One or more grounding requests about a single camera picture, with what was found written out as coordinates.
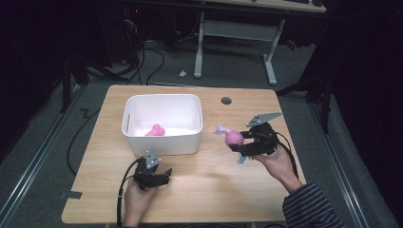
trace black cable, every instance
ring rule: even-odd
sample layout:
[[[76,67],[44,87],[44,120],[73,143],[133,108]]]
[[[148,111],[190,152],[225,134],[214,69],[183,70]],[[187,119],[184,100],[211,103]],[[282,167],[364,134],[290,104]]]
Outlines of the black cable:
[[[77,136],[80,134],[81,130],[84,128],[84,126],[86,125],[86,123],[88,123],[99,111],[101,110],[101,108],[99,108],[98,110],[96,110],[90,117],[88,117],[86,119],[86,121],[80,126],[80,128],[77,130],[77,132],[75,133],[73,139],[70,142],[70,145],[68,146],[68,150],[67,150],[67,165],[68,165],[68,169],[70,169],[71,173],[74,176],[77,176],[77,172],[74,171],[74,169],[72,168],[71,164],[70,164],[70,151],[71,151],[71,147],[73,146],[75,140],[77,139]]]
[[[133,167],[133,165],[135,165],[137,162],[139,162],[140,159],[137,159],[136,161],[134,161],[133,163],[131,163],[126,172],[125,175],[122,179],[121,182],[121,187],[119,188],[119,194],[118,194],[118,203],[117,203],[117,208],[116,208],[116,219],[117,219],[117,225],[118,227],[122,226],[122,197],[123,197],[123,193],[124,193],[124,185],[125,182],[128,180],[127,174],[128,172],[130,172],[130,169]]]
[[[156,53],[160,54],[161,57],[163,57],[163,54],[161,54],[158,50],[154,50],[154,49],[145,49],[145,50],[156,52]],[[150,75],[148,75],[147,80],[145,81],[146,86],[148,86],[148,82],[150,81],[151,76],[153,76],[159,69],[161,69],[161,67],[163,67],[163,63],[165,63],[164,57],[163,57],[163,62],[160,64],[160,66],[158,66],[158,68],[156,70],[154,70]]]
[[[198,24],[199,24],[199,19],[201,18],[201,13],[199,12],[198,13],[198,17],[196,17],[196,22],[195,22],[195,26],[193,27],[193,29],[189,32],[189,35],[187,35],[185,38],[183,38],[183,39],[181,39],[181,40],[177,40],[177,43],[179,43],[180,41],[185,41],[185,40],[188,40],[188,39],[192,39],[192,38],[194,38],[194,37],[198,37],[199,35],[194,35],[193,37],[192,37],[192,35],[195,33],[195,31],[196,31],[196,28],[198,27]]]
[[[198,41],[192,41],[192,40],[193,40],[194,38],[196,38],[196,37],[199,37],[199,36],[193,36],[193,37],[188,38],[188,39],[186,39],[186,40],[178,41],[176,44],[179,45],[179,46],[185,47],[185,48],[194,47],[194,46],[196,46],[196,45],[198,44]],[[192,43],[192,45],[184,45],[184,44],[182,44],[182,43]]]
[[[278,144],[281,145],[281,146],[285,149],[285,151],[287,151],[288,155],[290,156],[291,164],[293,165],[294,174],[296,174],[297,178],[299,179],[298,170],[297,170],[296,158],[294,158],[294,155],[293,155],[293,153],[291,152],[291,145],[290,145],[290,143],[288,142],[287,138],[285,138],[285,136],[283,136],[282,134],[280,134],[280,133],[278,133],[278,132],[276,132],[276,134],[282,136],[282,138],[284,138],[284,140],[287,141],[288,148],[287,148],[287,146],[285,146],[282,142],[278,142]]]
[[[252,41],[252,42],[249,43],[249,44],[242,44],[242,43],[238,43],[238,42],[234,42],[234,41],[227,40],[227,42],[228,42],[229,44],[238,45],[238,46],[245,46],[245,47],[252,46],[252,45],[254,45],[257,41],[258,41],[258,40]]]
[[[206,50],[212,50],[212,51],[221,50],[221,49],[225,48],[226,45],[227,45],[227,40],[225,38],[218,38],[218,40],[221,40],[221,39],[223,39],[223,44],[221,45],[221,47],[208,48],[208,47],[206,47],[206,45],[203,45],[203,48],[206,49]],[[214,39],[212,39],[211,37],[210,37],[210,39],[205,39],[205,41],[211,41],[211,40],[214,40]]]
[[[117,80],[117,81],[125,80],[125,78],[122,78],[121,75],[116,74],[116,73],[108,70],[107,68],[88,60],[84,56],[77,55],[77,56],[75,56],[75,58],[77,58],[79,61],[81,61],[84,64],[84,66],[87,66],[87,67],[91,66],[91,67],[95,68],[96,70],[98,70],[99,72],[103,73],[106,77],[109,77],[109,78]]]
[[[134,177],[134,175],[128,176],[128,177],[125,179],[125,182],[126,182],[127,180],[133,178],[133,177]]]
[[[126,68],[126,69],[124,69],[122,71],[119,71],[117,73],[114,73],[114,72],[111,72],[110,70],[106,69],[105,67],[98,66],[95,63],[91,63],[89,60],[84,59],[84,57],[80,56],[80,58],[84,59],[84,62],[86,63],[86,65],[88,67],[95,68],[97,71],[101,72],[101,74],[97,73],[97,72],[94,72],[94,71],[92,71],[92,70],[90,70],[88,68],[86,69],[86,72],[88,74],[96,76],[96,77],[105,77],[105,76],[107,76],[107,77],[110,77],[110,78],[115,79],[115,80],[125,80],[121,76],[133,71],[139,65],[139,59],[137,57],[137,52],[138,52],[139,49],[141,49],[140,45],[143,44],[143,38],[144,38],[144,34],[140,34],[140,35],[135,37],[135,40],[133,41],[134,45],[132,45],[131,48],[129,49],[129,56],[128,56],[128,58],[133,57],[133,61],[132,61],[131,65],[128,68]]]
[[[130,84],[131,80],[133,80],[133,78],[134,78],[134,76],[136,76],[136,74],[139,74],[140,85],[141,85],[141,86],[143,85],[142,77],[140,76],[140,69],[143,67],[144,59],[145,59],[144,46],[143,46],[143,48],[142,48],[142,53],[143,53],[142,63],[141,63],[139,66],[137,66],[136,72],[134,72],[133,75],[127,80],[127,83],[126,83],[127,85]]]
[[[280,134],[280,133],[278,133],[278,132],[276,132],[276,134],[280,135],[280,136],[287,142],[287,144],[288,144],[288,149],[289,149],[290,152],[291,152],[291,151],[292,151],[292,150],[291,150],[291,145],[290,145],[290,142],[288,142],[287,138],[285,138],[285,136],[283,136],[282,134]]]

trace gray carpet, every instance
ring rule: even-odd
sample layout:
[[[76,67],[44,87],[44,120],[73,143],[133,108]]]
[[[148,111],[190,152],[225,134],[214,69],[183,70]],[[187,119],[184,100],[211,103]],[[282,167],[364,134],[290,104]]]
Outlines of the gray carpet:
[[[234,41],[249,44],[245,41]],[[190,86],[219,86],[271,88],[280,90],[296,83],[305,68],[315,47],[303,47],[292,51],[288,47],[279,46],[273,59],[274,70],[278,77],[278,85],[268,85],[265,68],[261,60],[266,43],[254,43],[247,47],[235,44],[206,45],[203,72],[200,79],[193,78],[196,47],[193,42],[182,43],[182,46],[167,47],[164,44],[149,43],[149,48],[156,47],[164,56],[163,67],[150,79],[151,84],[181,84]],[[162,62],[162,57],[153,51],[145,52],[144,67],[141,70],[142,82]],[[180,77],[184,70],[187,76]],[[134,78],[131,84],[138,85]],[[64,190],[69,190],[74,177],[67,167],[67,149],[70,142],[86,119],[84,111],[91,115],[101,107],[108,87],[116,82],[105,78],[92,77],[88,87],[71,109],[53,144],[39,173],[28,192],[17,207],[9,227],[105,227],[104,224],[71,225],[61,221],[66,203],[60,199]],[[290,129],[293,142],[305,177],[318,184],[347,227],[356,227],[347,203],[330,164],[327,147],[322,140],[321,131],[316,125],[310,106],[305,103],[301,92],[279,97],[285,120]],[[62,107],[62,89],[58,86],[50,100],[31,120],[29,129],[15,146],[9,157],[1,164],[0,204],[6,204],[12,190],[18,183],[29,162],[34,157],[49,129],[59,116]],[[77,170],[86,149],[96,118],[91,119],[71,147],[72,168]],[[364,211],[365,219],[370,227],[398,227],[391,212],[385,206],[377,188],[365,165],[359,158],[355,146],[338,112],[335,100],[332,101],[332,112],[329,119],[330,138],[337,151],[349,181],[356,192],[359,204]],[[264,227],[268,223],[258,223]]]

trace striped sleeve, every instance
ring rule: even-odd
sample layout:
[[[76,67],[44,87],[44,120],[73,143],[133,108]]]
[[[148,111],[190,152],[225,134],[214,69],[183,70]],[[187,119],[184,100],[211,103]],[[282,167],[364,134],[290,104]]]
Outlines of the striped sleeve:
[[[284,199],[282,205],[288,227],[345,227],[323,192],[307,183]]]

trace desk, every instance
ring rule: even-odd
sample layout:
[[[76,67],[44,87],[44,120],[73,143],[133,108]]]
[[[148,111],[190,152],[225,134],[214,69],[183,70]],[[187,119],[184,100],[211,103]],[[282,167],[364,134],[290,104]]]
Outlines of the desk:
[[[300,10],[306,12],[323,13],[326,9],[316,7],[310,2],[309,4],[301,4],[282,0],[272,1],[248,1],[248,0],[205,0],[204,2],[234,4],[253,8],[272,8],[278,10]],[[199,45],[196,54],[196,64],[194,76],[200,78],[202,76],[202,42],[204,35],[222,36],[238,39],[250,39],[270,42],[271,46],[267,50],[267,54],[263,54],[263,62],[266,68],[267,78],[271,86],[277,84],[277,79],[272,66],[272,58],[281,35],[285,19],[280,19],[276,26],[259,26],[243,23],[221,22],[216,20],[204,20],[204,13],[201,13],[199,26]]]
[[[191,155],[160,156],[157,173],[172,168],[169,184],[160,187],[142,222],[241,222],[284,220],[281,206],[288,194],[258,161],[237,164],[217,124],[247,130],[257,113],[280,111],[276,93],[268,89],[113,85],[89,140],[62,215],[66,223],[116,222],[117,194],[127,167],[136,159],[122,133],[128,98],[138,94],[195,94],[201,100],[203,130],[199,151]],[[232,104],[222,104],[230,97]],[[300,180],[304,175],[283,116],[270,122],[290,142]]]

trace hand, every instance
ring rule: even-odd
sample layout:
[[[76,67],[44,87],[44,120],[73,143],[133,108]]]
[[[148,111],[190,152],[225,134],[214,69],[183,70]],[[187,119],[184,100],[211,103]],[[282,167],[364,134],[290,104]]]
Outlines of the hand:
[[[296,191],[302,185],[293,171],[290,156],[280,144],[277,144],[273,154],[257,155],[252,159],[261,162],[269,174],[282,183],[288,193]]]
[[[132,178],[128,180],[125,191],[125,220],[123,226],[138,226],[144,212],[148,209],[158,187],[143,191]]]

